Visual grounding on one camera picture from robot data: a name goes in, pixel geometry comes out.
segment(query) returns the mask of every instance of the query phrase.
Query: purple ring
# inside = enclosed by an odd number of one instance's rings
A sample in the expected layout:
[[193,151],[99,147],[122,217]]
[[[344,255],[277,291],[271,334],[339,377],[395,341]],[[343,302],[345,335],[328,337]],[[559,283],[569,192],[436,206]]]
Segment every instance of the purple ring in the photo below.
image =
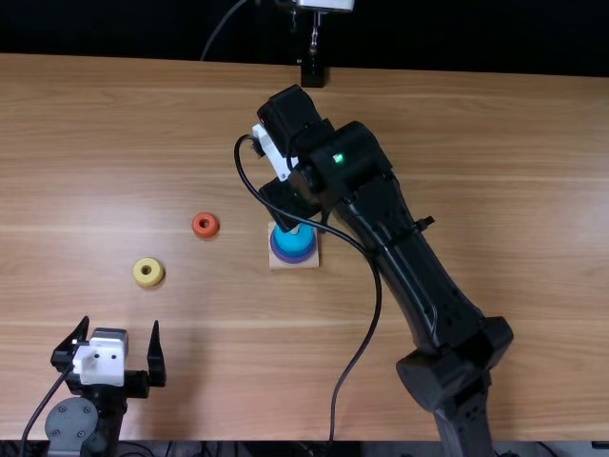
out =
[[280,253],[279,248],[277,247],[277,242],[275,241],[275,233],[271,233],[270,235],[270,249],[273,251],[273,254],[281,260],[282,262],[286,262],[287,264],[300,264],[308,259],[313,252],[315,251],[315,243],[313,243],[312,249],[306,254],[299,255],[298,257],[287,257]]

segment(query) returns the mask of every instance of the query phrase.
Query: orange ring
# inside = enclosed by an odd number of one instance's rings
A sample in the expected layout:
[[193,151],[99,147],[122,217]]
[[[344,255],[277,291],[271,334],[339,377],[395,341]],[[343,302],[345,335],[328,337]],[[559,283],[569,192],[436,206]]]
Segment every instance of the orange ring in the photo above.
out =
[[210,212],[201,212],[192,219],[192,231],[201,238],[211,238],[219,229],[218,218]]

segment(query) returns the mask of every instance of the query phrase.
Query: black background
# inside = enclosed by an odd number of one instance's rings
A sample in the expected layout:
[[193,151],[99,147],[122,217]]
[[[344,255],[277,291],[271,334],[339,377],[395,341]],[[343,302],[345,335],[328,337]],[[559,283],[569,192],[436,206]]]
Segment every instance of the black background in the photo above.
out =
[[[233,3],[2,0],[0,51],[196,60]],[[250,0],[208,60],[293,64],[289,25],[273,0]],[[331,66],[609,75],[606,1],[356,0],[321,38]]]

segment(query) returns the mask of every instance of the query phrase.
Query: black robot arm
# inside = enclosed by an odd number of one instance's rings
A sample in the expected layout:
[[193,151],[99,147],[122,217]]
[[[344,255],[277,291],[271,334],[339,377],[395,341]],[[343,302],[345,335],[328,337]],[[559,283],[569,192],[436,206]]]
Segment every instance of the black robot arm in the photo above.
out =
[[[433,218],[414,220],[389,160],[364,125],[334,130],[298,86],[271,97],[258,116],[259,153],[278,171],[260,193],[301,217],[331,211],[355,233],[411,328],[417,349],[397,370],[417,403],[434,413],[446,456],[492,457],[489,370],[513,339],[507,322],[484,317],[450,279],[422,235]],[[283,230],[296,225],[271,215]]]

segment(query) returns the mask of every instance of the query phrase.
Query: green led light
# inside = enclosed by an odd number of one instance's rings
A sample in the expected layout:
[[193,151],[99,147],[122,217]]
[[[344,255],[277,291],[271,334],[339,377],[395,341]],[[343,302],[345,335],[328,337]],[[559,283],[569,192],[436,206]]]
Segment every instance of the green led light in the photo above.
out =
[[340,152],[338,154],[334,154],[332,156],[332,158],[334,159],[334,162],[336,163],[336,165],[342,165],[344,162],[344,156]]

